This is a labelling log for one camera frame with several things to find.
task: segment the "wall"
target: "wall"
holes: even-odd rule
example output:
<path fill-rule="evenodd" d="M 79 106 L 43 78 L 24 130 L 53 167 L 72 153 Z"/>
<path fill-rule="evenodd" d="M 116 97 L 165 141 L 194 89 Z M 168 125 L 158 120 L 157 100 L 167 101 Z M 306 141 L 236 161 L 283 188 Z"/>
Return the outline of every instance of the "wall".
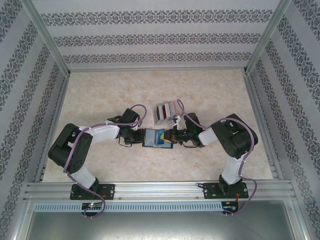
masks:
<path fill-rule="evenodd" d="M 44 152 L 65 77 L 18 0 L 0 0 L 0 240 Z"/>
<path fill-rule="evenodd" d="M 251 72 L 286 179 L 320 239 L 320 1 L 290 3 Z"/>
<path fill-rule="evenodd" d="M 244 67 L 279 0 L 35 0 L 71 70 Z"/>

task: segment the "black mounting plate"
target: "black mounting plate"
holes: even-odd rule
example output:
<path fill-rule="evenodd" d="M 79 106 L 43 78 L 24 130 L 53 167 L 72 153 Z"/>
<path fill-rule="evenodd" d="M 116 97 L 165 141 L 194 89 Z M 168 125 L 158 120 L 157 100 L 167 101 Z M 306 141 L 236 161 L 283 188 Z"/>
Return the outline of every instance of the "black mounting plate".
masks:
<path fill-rule="evenodd" d="M 98 194 L 100 194 L 104 200 L 113 200 L 115 195 L 114 184 L 99 184 Z M 93 195 L 86 190 L 79 187 L 77 184 L 73 184 L 70 193 L 71 200 L 100 200 L 99 197 Z"/>
<path fill-rule="evenodd" d="M 203 189 L 203 195 L 205 199 L 235 199 L 235 194 L 230 194 L 225 196 L 223 192 L 219 189 L 218 182 L 207 182 L 207 183 L 199 183 L 199 188 Z M 247 199 L 249 198 L 247 184 L 244 182 L 240 183 L 236 192 L 238 193 L 239 199 Z"/>

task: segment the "gray floor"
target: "gray floor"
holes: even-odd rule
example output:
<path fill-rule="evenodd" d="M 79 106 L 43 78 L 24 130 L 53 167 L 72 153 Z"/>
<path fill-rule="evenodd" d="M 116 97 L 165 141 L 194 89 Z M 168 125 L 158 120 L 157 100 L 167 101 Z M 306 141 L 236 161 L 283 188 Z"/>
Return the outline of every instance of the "gray floor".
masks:
<path fill-rule="evenodd" d="M 28 240 L 291 240 L 282 201 L 254 201 L 239 215 L 220 212 L 34 213 Z"/>

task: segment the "beige marble surface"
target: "beige marble surface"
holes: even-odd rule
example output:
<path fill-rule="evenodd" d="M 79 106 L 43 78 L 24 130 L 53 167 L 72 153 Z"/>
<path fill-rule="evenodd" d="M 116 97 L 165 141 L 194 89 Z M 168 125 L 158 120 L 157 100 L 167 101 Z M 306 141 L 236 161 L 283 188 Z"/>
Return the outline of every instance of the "beige marble surface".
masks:
<path fill-rule="evenodd" d="M 259 144 L 247 159 L 243 175 L 271 179 L 266 153 L 240 70 L 132 71 L 72 73 L 60 114 L 55 138 L 68 123 L 90 126 L 117 115 L 134 104 L 148 109 L 143 128 L 154 126 L 152 108 L 181 99 L 187 112 L 195 112 L 202 125 L 236 113 L 259 137 Z M 136 108 L 141 116 L 142 108 Z M 227 154 L 219 142 L 204 148 L 173 149 L 118 145 L 106 140 L 93 145 L 86 165 L 101 182 L 217 180 Z M 44 182 L 69 182 L 62 168 L 50 159 Z"/>

